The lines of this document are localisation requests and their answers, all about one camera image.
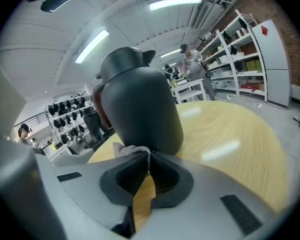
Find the black rubber pad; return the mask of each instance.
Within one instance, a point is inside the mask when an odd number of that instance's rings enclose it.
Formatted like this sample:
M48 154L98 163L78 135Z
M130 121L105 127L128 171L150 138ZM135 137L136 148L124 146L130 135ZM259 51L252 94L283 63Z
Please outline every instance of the black rubber pad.
M75 178L78 178L78 177L81 177L81 176L82 176L81 173L73 172L73 173L57 176L57 178L60 182L65 182L65 181L69 181L69 180L72 180L72 179L75 179Z
M225 195L220 199L245 235L249 235L262 226L261 222L236 195Z

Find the thermos lid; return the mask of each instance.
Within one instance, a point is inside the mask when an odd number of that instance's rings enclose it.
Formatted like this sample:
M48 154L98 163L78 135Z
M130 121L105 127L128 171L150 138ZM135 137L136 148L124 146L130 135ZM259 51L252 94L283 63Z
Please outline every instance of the thermos lid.
M104 85L117 75L139 67L149 67L155 50L142 52L136 47L122 47L110 52L101 63L101 77Z

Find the man in gray shirt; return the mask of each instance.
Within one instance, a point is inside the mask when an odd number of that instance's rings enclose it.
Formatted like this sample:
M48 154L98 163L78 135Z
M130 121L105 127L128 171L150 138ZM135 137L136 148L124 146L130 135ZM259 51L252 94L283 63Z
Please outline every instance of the man in gray shirt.
M206 93L209 95L210 100L215 100L215 91L212 87L207 71L204 68L205 61L202 54L197 50L190 50L190 48L184 43L180 46L182 58L182 73L185 75L187 70L190 72L190 79L198 80L202 79L203 87ZM200 86L195 85L193 89L200 90ZM203 100L202 95L198 96L200 100Z

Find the red label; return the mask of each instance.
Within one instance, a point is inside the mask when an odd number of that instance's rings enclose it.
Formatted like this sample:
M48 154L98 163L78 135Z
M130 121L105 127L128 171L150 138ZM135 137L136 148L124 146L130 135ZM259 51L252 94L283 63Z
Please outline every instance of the red label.
M268 29L265 26L261 26L261 30L262 30L262 34L264 34L265 36L268 35Z

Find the white cloth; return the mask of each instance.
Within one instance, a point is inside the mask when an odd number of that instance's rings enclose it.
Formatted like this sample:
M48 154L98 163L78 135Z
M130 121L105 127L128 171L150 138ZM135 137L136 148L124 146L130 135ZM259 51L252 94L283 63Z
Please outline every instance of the white cloth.
M114 142L112 144L112 146L113 146L113 152L114 152L115 158L128 156L128 155L131 155L133 153L138 153L138 152L147 152L148 153L148 157L147 157L148 172L150 171L151 151L146 146L135 146L135 145L125 146L125 145L120 144L119 142Z

